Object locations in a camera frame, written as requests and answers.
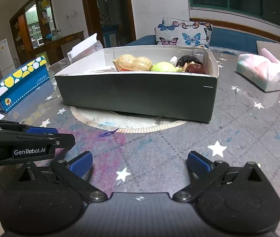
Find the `conch shell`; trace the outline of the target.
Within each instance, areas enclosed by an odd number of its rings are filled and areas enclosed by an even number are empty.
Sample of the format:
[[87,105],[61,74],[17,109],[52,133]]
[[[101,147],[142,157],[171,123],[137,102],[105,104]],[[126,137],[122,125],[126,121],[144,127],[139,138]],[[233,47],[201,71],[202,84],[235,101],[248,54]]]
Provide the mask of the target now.
[[134,57],[131,54],[123,54],[113,60],[117,71],[151,71],[153,63],[146,57]]

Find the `black-haired doll figurine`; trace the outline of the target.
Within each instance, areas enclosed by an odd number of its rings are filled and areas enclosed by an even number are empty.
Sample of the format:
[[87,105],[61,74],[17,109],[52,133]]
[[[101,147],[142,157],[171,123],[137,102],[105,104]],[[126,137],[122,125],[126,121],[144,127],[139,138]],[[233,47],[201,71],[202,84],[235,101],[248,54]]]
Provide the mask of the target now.
[[195,56],[182,56],[175,67],[178,72],[205,74],[202,62]]

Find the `green alien toy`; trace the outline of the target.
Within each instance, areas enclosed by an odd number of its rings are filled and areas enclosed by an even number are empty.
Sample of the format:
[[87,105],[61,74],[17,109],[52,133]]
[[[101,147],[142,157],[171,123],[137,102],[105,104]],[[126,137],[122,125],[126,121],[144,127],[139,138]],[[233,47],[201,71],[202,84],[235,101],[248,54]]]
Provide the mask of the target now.
[[170,62],[158,62],[151,68],[151,72],[181,72],[181,67],[176,67]]

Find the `blue yellow box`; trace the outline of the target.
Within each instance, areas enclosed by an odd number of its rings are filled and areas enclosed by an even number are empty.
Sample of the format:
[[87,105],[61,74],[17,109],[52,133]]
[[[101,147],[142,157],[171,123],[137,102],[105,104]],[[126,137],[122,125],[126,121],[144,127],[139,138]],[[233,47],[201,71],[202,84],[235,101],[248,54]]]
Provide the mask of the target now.
[[0,80],[0,111],[7,113],[49,80],[47,60],[39,56]]

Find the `grey cardboard box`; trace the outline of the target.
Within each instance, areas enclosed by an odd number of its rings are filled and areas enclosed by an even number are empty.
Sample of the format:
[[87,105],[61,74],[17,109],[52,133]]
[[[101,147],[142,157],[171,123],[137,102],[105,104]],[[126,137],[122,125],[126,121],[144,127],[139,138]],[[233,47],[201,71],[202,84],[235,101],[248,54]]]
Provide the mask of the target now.
[[[124,71],[113,61],[123,54],[146,57],[153,63],[173,56],[195,56],[204,74]],[[209,49],[171,45],[104,48],[55,74],[64,103],[93,109],[210,122],[219,66]]]

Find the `round paper mat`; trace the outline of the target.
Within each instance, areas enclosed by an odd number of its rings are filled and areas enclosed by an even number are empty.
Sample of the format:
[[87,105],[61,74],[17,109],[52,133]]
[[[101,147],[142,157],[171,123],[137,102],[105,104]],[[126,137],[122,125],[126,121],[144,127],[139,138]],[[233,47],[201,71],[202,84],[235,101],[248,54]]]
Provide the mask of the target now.
[[70,106],[71,113],[80,122],[104,131],[143,134],[163,131],[186,124],[186,121],[146,115],[122,113]]

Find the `white refrigerator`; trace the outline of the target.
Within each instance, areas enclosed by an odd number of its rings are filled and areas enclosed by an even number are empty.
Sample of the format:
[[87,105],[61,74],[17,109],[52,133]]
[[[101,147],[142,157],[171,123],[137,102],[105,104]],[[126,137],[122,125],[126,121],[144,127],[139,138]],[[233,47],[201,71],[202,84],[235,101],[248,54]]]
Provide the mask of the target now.
[[7,39],[0,41],[0,73],[2,78],[15,70]]

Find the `wooden cabinet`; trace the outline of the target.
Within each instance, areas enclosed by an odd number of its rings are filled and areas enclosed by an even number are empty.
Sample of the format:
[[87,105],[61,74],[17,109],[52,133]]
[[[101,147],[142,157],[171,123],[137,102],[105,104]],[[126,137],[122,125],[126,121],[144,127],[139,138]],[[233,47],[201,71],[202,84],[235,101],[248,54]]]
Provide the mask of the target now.
[[66,57],[62,46],[84,40],[84,32],[63,35],[57,28],[52,0],[29,0],[9,20],[21,64],[44,54],[51,63]]

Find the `pastel tissue pack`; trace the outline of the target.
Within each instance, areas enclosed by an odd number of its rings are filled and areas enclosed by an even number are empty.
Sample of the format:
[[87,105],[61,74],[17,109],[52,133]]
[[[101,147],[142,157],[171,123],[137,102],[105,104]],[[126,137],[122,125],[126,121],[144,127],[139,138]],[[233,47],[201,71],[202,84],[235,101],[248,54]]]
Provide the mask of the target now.
[[264,92],[280,91],[280,60],[266,48],[258,55],[240,54],[236,71]]

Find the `blue sofa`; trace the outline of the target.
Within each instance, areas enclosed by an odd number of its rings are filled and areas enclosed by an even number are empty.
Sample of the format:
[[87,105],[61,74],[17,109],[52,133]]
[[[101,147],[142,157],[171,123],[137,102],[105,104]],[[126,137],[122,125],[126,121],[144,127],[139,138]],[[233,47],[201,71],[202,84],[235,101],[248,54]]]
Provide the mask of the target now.
[[[246,51],[252,54],[257,54],[257,45],[256,41],[265,41],[265,42],[278,42],[264,37],[254,35],[247,32],[240,32],[232,29],[214,27],[210,46],[212,47],[221,47],[228,48],[238,51]],[[155,45],[156,37],[155,35],[146,35],[138,40],[126,44],[128,45]]]

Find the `butterfly print pillow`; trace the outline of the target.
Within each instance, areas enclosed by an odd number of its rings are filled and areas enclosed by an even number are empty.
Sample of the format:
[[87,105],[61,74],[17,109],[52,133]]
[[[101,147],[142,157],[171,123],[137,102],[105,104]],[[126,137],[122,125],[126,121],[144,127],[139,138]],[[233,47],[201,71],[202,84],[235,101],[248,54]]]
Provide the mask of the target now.
[[191,22],[175,18],[163,18],[154,29],[156,43],[208,48],[213,25],[208,22]]

